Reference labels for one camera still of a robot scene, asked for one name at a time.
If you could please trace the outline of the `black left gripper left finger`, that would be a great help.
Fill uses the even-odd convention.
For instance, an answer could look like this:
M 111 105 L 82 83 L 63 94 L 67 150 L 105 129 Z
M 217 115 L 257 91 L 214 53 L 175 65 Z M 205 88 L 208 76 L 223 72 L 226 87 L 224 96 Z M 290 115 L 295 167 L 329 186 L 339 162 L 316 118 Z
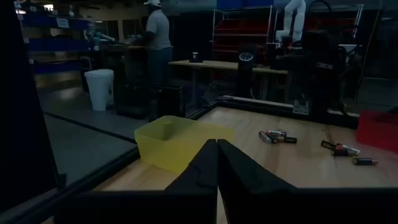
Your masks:
M 64 201 L 55 224 L 216 224 L 218 144 L 209 139 L 163 190 L 85 192 Z

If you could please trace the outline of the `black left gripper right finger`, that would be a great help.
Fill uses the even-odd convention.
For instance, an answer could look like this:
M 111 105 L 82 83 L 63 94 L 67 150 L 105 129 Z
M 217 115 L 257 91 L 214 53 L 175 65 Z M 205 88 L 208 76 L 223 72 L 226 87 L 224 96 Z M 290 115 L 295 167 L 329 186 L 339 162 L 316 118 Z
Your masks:
M 298 188 L 218 140 L 229 224 L 398 224 L 398 188 Z

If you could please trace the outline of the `translucent yellow plastic bin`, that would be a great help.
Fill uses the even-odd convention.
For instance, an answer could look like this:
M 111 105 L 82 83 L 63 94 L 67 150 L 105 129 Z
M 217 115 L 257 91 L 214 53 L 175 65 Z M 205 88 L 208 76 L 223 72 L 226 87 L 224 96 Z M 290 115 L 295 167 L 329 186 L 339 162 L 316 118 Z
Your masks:
M 163 116 L 134 131 L 141 160 L 181 174 L 209 139 L 234 140 L 230 128 L 177 116 Z

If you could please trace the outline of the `black cylindrical device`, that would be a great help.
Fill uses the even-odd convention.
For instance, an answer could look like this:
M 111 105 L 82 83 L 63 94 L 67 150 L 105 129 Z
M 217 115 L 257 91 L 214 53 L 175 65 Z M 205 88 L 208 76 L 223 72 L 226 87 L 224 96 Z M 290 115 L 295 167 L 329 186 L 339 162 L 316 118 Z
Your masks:
M 251 80 L 254 56 L 249 52 L 239 54 L 238 79 L 236 83 L 236 96 L 249 98 L 251 96 Z

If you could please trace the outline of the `wooden background table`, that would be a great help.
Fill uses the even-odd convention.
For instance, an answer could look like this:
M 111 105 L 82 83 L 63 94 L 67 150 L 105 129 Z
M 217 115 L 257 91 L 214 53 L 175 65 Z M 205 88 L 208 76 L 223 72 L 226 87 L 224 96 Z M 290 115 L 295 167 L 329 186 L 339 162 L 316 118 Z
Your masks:
M 191 63 L 189 60 L 179 60 L 169 62 L 169 65 L 179 65 L 186 66 L 192 68 L 192 102 L 194 105 L 197 103 L 197 70 L 201 68 L 210 68 L 210 69 L 221 69 L 221 70 L 237 70 L 238 63 L 236 62 L 222 62 L 215 60 L 204 60 L 202 63 Z M 277 75 L 287 75 L 288 71 L 286 70 L 272 70 L 269 67 L 255 67 L 253 68 L 254 73 L 263 73 L 264 75 L 268 75 L 268 77 L 262 78 L 261 84 L 261 94 L 260 99 L 265 100 L 267 98 L 268 92 L 268 84 L 273 74 Z

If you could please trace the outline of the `white trash bin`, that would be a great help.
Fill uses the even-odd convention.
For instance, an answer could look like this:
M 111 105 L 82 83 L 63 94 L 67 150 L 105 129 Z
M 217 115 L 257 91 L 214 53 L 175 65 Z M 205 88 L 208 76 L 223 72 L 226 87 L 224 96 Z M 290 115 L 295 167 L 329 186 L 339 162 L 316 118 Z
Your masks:
M 92 109 L 106 111 L 106 107 L 114 105 L 114 71 L 98 69 L 85 72 Z

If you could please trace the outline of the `red plastic bin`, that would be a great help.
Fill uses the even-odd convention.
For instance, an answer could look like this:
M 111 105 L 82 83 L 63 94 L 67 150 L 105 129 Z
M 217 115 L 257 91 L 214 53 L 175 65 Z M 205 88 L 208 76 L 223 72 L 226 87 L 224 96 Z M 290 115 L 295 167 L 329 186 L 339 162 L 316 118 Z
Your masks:
M 398 153 L 398 114 L 362 111 L 358 120 L 356 140 L 361 144 Z

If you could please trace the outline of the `metal rack with red bins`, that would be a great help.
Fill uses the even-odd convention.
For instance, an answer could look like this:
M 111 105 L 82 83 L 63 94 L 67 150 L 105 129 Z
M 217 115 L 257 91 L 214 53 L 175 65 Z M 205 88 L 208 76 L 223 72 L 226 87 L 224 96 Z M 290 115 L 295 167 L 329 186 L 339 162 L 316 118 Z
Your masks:
M 240 51 L 248 46 L 255 48 L 256 63 L 266 64 L 267 47 L 274 40 L 278 14 L 273 6 L 215 9 L 212 59 L 236 62 Z

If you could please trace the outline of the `person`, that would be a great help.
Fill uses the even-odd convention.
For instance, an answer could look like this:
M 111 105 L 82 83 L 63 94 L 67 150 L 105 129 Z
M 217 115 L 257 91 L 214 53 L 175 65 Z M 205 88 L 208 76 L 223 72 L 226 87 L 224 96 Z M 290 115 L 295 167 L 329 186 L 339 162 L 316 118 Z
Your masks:
M 150 82 L 153 85 L 166 85 L 169 82 L 169 62 L 172 60 L 172 45 L 169 39 L 170 24 L 162 10 L 160 0 L 147 0 L 149 17 L 142 38 L 134 44 L 147 49 L 147 66 Z

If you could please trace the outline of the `shelving with blue bins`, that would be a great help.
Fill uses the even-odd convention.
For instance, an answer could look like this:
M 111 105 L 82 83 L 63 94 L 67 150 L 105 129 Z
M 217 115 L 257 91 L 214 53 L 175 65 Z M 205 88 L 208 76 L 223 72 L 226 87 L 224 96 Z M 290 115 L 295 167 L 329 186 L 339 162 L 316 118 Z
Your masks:
M 89 20 L 76 4 L 62 0 L 15 0 L 14 6 L 35 75 L 79 71 L 80 56 L 91 51 Z

